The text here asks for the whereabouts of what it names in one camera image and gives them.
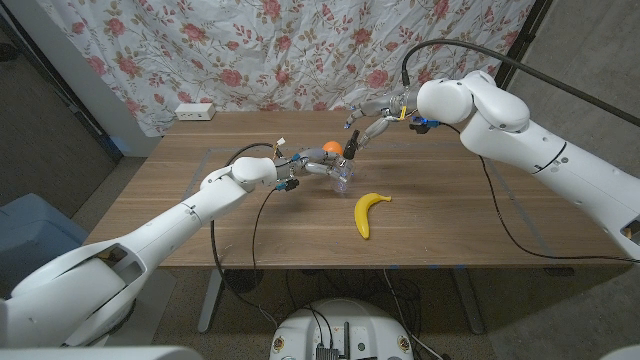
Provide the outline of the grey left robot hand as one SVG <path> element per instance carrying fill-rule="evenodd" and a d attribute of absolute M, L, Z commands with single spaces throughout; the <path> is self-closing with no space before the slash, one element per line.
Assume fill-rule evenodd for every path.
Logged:
<path fill-rule="evenodd" d="M 287 167 L 291 169 L 292 175 L 325 175 L 346 183 L 354 175 L 355 162 L 337 152 L 310 148 L 295 154 Z"/>

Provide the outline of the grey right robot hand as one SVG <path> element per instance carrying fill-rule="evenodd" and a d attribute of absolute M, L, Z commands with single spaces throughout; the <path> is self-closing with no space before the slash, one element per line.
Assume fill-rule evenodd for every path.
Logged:
<path fill-rule="evenodd" d="M 372 139 L 386 131 L 392 122 L 399 122 L 402 114 L 411 113 L 417 109 L 417 94 L 417 91 L 396 91 L 361 102 L 354 107 L 344 128 L 348 129 L 359 118 L 377 116 L 378 119 L 358 140 L 358 147 L 364 148 Z"/>

